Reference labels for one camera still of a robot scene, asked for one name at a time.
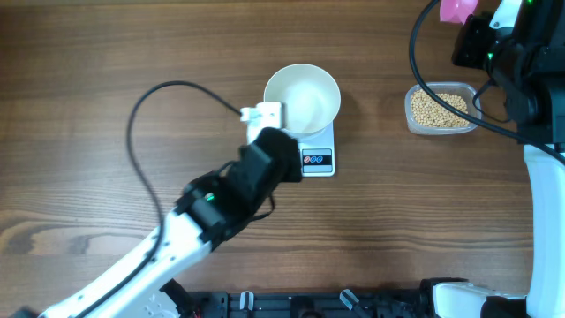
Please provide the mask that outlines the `pink plastic measuring scoop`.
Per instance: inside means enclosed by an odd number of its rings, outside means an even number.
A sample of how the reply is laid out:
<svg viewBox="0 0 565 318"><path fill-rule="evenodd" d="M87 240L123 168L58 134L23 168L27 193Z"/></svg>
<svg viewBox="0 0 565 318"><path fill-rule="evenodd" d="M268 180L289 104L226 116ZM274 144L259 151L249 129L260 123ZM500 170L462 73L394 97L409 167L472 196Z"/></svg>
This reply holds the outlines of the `pink plastic measuring scoop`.
<svg viewBox="0 0 565 318"><path fill-rule="evenodd" d="M440 22L465 24L477 5L478 0L441 0Z"/></svg>

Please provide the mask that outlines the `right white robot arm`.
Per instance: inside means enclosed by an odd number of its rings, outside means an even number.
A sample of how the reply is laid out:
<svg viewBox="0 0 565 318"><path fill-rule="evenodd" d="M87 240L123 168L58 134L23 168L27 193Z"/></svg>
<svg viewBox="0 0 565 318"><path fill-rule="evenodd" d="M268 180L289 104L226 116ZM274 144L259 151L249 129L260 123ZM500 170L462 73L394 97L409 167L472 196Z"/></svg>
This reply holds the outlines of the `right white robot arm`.
<svg viewBox="0 0 565 318"><path fill-rule="evenodd" d="M436 5L430 2L411 31L409 60L421 89L445 110L524 146L533 203L533 267L524 296L465 282L433 286L439 317L562 317L564 315L564 3L504 1L491 16L469 14L452 56L455 65L483 70L506 94L510 131L444 102L422 79L416 62L418 31Z"/></svg>

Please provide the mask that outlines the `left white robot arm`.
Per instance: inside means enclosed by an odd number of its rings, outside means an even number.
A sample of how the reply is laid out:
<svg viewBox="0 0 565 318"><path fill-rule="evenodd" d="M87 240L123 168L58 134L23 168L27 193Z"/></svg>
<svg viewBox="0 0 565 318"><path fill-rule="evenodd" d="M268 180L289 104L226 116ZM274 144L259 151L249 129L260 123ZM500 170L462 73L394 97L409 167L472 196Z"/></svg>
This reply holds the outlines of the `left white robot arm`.
<svg viewBox="0 0 565 318"><path fill-rule="evenodd" d="M298 142L264 128L239 158L195 178L175 207L141 243L76 294L42 312L44 317L133 317L185 269L206 258L249 223L276 187L299 182Z"/></svg>

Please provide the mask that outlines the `white digital kitchen scale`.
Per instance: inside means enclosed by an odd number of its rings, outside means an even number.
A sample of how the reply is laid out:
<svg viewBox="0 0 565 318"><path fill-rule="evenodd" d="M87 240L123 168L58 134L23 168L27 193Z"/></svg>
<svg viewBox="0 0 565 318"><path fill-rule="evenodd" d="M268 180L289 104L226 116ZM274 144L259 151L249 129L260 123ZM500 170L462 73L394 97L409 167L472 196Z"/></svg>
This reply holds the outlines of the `white digital kitchen scale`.
<svg viewBox="0 0 565 318"><path fill-rule="evenodd" d="M335 175L335 138L332 124L322 131L298 140L304 178L328 178Z"/></svg>

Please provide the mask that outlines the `white bowl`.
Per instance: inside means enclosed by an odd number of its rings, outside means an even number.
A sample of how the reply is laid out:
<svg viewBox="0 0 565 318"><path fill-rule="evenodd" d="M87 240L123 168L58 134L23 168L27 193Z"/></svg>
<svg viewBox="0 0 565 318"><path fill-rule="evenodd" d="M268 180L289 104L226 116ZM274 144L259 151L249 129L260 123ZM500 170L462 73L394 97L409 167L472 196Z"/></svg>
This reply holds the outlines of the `white bowl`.
<svg viewBox="0 0 565 318"><path fill-rule="evenodd" d="M292 64L277 71L267 82L264 102L284 105L284 129L294 134L313 134L332 124L342 96L335 79L313 64Z"/></svg>

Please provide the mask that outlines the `clear container of soybeans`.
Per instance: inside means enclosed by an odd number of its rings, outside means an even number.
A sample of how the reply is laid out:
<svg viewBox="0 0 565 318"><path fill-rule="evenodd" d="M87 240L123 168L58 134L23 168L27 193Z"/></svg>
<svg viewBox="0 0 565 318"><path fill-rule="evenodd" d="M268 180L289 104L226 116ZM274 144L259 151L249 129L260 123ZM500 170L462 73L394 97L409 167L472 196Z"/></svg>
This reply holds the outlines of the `clear container of soybeans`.
<svg viewBox="0 0 565 318"><path fill-rule="evenodd" d="M473 102L476 90L461 82L429 82L429 88L451 107L478 119L482 115L479 100ZM468 133L477 125L457 116L438 104L420 85L415 85L404 99L407 126L414 134L449 135Z"/></svg>

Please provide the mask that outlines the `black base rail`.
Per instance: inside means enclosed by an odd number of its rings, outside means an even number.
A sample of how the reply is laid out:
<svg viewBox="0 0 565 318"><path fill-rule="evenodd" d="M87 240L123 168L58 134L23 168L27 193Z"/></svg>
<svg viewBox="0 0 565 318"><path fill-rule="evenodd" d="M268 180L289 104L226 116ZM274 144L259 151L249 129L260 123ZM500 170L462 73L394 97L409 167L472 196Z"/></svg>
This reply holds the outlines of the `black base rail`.
<svg viewBox="0 0 565 318"><path fill-rule="evenodd" d="M333 293L259 293L252 301L243 293L194 291L189 294L195 317L431 317L426 297L415 290L354 291L358 300L346 305Z"/></svg>

